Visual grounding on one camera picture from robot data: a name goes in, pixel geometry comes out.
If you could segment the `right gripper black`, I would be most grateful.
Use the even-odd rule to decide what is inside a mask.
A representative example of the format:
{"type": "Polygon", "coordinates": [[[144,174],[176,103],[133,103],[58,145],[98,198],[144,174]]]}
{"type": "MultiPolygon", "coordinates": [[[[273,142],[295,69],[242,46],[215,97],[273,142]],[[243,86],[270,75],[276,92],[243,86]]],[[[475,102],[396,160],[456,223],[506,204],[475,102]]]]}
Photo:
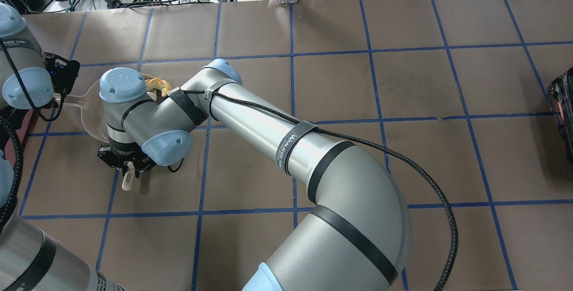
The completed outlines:
{"type": "Polygon", "coordinates": [[[109,167],[120,169],[123,175],[128,172],[128,163],[132,163],[136,178],[156,165],[156,162],[137,144],[101,145],[98,149],[98,158],[109,167]]]}

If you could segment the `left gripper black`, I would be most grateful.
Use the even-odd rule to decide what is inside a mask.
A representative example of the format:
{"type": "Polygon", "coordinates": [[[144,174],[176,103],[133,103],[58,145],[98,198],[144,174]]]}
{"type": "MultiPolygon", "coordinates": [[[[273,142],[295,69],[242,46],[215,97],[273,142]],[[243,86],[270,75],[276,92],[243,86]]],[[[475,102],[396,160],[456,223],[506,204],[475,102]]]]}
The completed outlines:
{"type": "Polygon", "coordinates": [[[66,97],[71,93],[80,71],[80,62],[68,60],[60,55],[45,53],[44,62],[50,74],[55,94],[66,97]]]}

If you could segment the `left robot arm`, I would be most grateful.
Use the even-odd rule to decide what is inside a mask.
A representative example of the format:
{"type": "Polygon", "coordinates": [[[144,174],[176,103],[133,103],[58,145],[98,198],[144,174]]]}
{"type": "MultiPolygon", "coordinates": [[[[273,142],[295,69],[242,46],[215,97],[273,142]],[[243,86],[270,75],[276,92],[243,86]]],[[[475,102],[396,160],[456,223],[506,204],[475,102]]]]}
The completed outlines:
{"type": "Polygon", "coordinates": [[[1,289],[123,291],[125,287],[19,214],[26,118],[54,98],[45,55],[25,18],[1,4],[1,289]]]}

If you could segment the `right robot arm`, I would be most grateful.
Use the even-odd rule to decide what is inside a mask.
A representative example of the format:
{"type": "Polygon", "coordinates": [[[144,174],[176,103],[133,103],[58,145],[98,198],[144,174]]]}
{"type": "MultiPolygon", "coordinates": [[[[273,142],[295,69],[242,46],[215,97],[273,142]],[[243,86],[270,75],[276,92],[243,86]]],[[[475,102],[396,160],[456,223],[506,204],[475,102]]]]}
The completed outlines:
{"type": "Polygon", "coordinates": [[[99,97],[113,148],[135,146],[160,166],[172,166],[192,148],[190,132],[208,117],[233,134],[213,163],[235,185],[262,179],[271,164],[282,178],[305,185],[313,209],[262,262],[246,291],[388,291],[410,254],[405,199],[385,166],[356,139],[334,141],[306,121],[288,121],[242,87],[225,60],[203,67],[156,103],[145,77],[113,68],[99,80],[99,97]]]}

